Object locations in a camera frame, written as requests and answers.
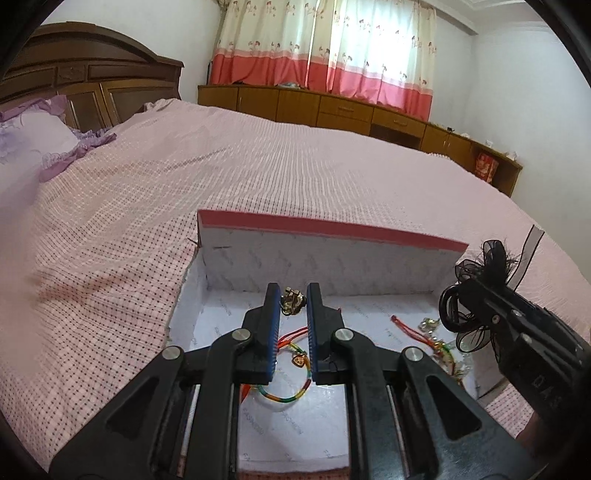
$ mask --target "gold charm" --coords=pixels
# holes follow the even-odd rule
[[[287,287],[281,296],[281,311],[283,315],[297,315],[306,306],[306,297],[299,290]]]
[[[302,354],[294,355],[291,358],[291,363],[299,368],[302,368],[306,364],[306,356]]]

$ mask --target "wooden dresser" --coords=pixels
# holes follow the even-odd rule
[[[393,109],[335,95],[282,87],[200,85],[197,101],[199,105],[249,113],[276,122],[346,130],[427,153],[439,153],[472,173],[478,155],[486,153],[499,162],[492,185],[509,197],[523,168],[474,140]]]

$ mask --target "red box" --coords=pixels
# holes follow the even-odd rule
[[[498,167],[499,163],[494,158],[485,153],[481,153],[476,160],[474,174],[479,179],[484,180],[487,183],[492,183],[492,179],[495,176]]]

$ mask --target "drawer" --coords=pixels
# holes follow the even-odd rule
[[[342,98],[324,96],[320,101],[320,111],[331,115],[354,118],[362,122],[371,122],[374,107]]]
[[[320,128],[331,128],[333,130],[345,130],[347,132],[355,132],[361,135],[369,135],[371,124],[354,118],[346,118],[339,115],[320,112],[318,114],[318,122],[316,126]]]
[[[392,130],[398,130],[399,132],[404,132],[413,137],[421,138],[425,133],[425,124],[420,120],[413,120],[407,116],[389,112],[388,110],[383,110],[381,108],[374,109],[372,123],[391,128]]]

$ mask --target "pink bedspread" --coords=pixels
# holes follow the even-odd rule
[[[35,378],[0,363],[0,408],[45,467],[163,347],[198,209],[429,233],[469,241],[470,257],[491,238],[519,253],[532,225],[455,163],[348,132],[179,100],[115,132],[41,188],[38,311],[50,347]],[[588,338],[591,286],[548,236],[519,292]],[[512,388],[490,411],[513,434],[531,414]]]

